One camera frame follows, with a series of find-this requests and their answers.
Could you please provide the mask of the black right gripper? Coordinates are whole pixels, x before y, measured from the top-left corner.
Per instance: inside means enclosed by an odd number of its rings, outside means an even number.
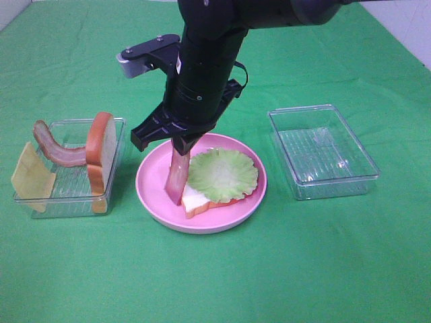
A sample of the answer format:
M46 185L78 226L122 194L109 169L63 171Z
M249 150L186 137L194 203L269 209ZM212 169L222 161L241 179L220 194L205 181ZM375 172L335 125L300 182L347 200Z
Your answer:
M215 116L203 124L181 120L160 104L138 127L131 130L131 142L143 151L153 141L172 139L173 148L180 155L186 155L204 134L215 128L220 116L234 98L239 98L242 90L243 87L235 79L229 80Z

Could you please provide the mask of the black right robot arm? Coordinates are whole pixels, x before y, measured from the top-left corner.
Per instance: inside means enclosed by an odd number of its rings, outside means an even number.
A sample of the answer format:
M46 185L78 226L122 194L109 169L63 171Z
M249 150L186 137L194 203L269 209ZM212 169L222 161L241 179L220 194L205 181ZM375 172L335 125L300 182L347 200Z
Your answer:
M133 78L154 69L167 76L162 102L131 132L139 150L172 139L185 155L212 130L242 86L230 78L251 29L327 23L343 1L179 1L185 26L126 48L117 57Z

